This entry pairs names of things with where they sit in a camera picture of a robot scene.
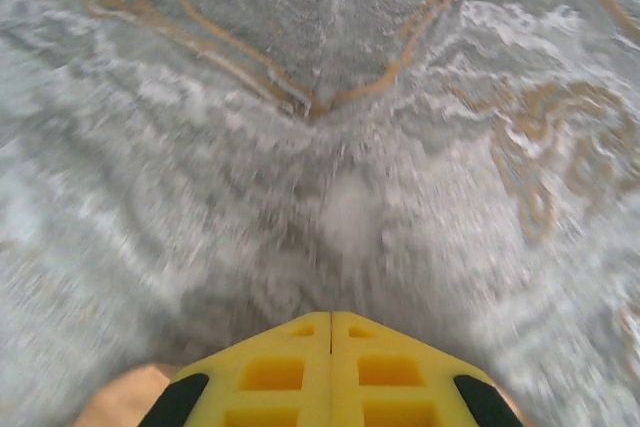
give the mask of rectangular recess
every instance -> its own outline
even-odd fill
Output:
[[[349,327],[349,337],[354,338],[370,338],[375,337],[370,331],[363,329],[357,325],[352,325]]]
[[[428,401],[366,401],[364,427],[443,427]]]
[[[407,355],[367,354],[358,359],[360,385],[407,386],[426,385],[418,363]]]
[[[300,390],[303,377],[301,357],[259,357],[247,364],[240,390]]]
[[[316,328],[314,327],[314,325],[307,324],[300,326],[297,329],[293,329],[291,331],[291,335],[294,337],[311,337],[313,334],[315,334],[315,332]]]

